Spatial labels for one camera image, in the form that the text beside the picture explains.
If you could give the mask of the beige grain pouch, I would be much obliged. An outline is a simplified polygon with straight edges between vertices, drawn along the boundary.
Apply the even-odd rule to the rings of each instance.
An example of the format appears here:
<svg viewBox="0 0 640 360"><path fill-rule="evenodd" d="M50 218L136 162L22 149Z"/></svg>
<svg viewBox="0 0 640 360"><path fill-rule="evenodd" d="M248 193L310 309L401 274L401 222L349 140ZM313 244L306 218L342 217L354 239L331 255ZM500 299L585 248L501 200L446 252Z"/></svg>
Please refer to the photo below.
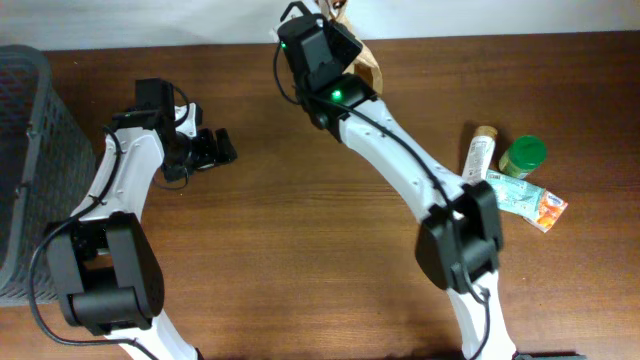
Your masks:
<svg viewBox="0 0 640 360"><path fill-rule="evenodd" d="M316 0L315 3L319 6L324 16L345 25L353 35L356 34L347 16L348 0ZM363 45L361 53L347 67L345 72L359 75L376 93L383 93L384 83L381 68L373 53L366 45Z"/></svg>

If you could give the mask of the white tube gold cap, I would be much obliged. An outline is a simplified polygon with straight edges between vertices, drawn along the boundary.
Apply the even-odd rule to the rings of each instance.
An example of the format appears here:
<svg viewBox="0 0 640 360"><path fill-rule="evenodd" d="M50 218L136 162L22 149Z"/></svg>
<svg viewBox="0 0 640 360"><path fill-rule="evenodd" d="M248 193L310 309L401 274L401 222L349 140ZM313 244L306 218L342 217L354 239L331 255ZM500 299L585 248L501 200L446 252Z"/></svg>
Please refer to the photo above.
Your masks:
<svg viewBox="0 0 640 360"><path fill-rule="evenodd" d="M498 131L492 126L479 126L470 142L461 177L468 183L478 183L486 178L496 147Z"/></svg>

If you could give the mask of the green lid jar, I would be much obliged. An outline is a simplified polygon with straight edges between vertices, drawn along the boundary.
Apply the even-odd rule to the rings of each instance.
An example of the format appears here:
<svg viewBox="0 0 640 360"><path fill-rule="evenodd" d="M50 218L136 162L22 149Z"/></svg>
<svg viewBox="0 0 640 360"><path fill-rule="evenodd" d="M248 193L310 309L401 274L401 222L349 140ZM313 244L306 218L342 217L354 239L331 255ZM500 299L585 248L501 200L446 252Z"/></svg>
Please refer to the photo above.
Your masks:
<svg viewBox="0 0 640 360"><path fill-rule="evenodd" d="M499 160L499 170L510 177L524 179L536 170L547 157L547 147L538 137L517 138Z"/></svg>

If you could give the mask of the teal wipes packet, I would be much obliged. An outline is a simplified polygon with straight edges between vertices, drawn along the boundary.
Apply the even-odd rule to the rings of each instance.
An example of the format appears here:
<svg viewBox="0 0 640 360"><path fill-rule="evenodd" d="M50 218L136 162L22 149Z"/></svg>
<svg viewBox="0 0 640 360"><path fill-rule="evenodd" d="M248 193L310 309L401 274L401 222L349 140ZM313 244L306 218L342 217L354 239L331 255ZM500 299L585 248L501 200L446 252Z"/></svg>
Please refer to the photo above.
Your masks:
<svg viewBox="0 0 640 360"><path fill-rule="evenodd" d="M543 188L493 170L487 171L485 180L493 188L500 210L527 218L538 214Z"/></svg>

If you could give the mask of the orange white snack packet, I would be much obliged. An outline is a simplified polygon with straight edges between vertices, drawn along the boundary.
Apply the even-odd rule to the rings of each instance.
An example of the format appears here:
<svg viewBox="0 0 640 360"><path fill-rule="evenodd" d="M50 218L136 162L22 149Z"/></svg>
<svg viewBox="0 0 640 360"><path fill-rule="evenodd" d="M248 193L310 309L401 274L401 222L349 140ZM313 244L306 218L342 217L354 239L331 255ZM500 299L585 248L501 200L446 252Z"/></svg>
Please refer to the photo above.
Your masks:
<svg viewBox="0 0 640 360"><path fill-rule="evenodd" d="M544 190L532 216L524 216L523 219L543 233L547 233L558 221L568 202Z"/></svg>

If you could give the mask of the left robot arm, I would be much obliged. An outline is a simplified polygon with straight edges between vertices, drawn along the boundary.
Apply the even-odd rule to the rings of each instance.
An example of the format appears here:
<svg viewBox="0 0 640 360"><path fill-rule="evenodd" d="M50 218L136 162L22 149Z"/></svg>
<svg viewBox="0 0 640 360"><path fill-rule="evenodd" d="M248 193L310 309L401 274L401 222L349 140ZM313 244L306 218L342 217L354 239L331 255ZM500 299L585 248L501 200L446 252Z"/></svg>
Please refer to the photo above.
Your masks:
<svg viewBox="0 0 640 360"><path fill-rule="evenodd" d="M133 359L199 359L164 310L161 267L141 226L156 173L187 182L237 158L225 129L202 125L202 109L178 106L179 88L160 79L135 84L135 104L105 128L105 154L89 192L54 225L45 256L66 322L90 334L89 346L119 345Z"/></svg>

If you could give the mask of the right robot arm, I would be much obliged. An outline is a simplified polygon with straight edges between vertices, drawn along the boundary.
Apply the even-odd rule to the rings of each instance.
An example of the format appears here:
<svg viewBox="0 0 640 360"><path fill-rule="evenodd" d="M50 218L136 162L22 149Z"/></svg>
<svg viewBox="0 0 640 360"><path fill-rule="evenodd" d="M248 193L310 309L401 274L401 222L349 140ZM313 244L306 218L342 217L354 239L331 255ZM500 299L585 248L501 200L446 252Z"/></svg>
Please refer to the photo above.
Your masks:
<svg viewBox="0 0 640 360"><path fill-rule="evenodd" d="M491 186L471 184L430 156L366 81L347 72L363 45L301 1L275 33L295 96L312 124L366 159L405 201L418 225L416 261L453 306L466 359L515 359L499 300L503 233Z"/></svg>

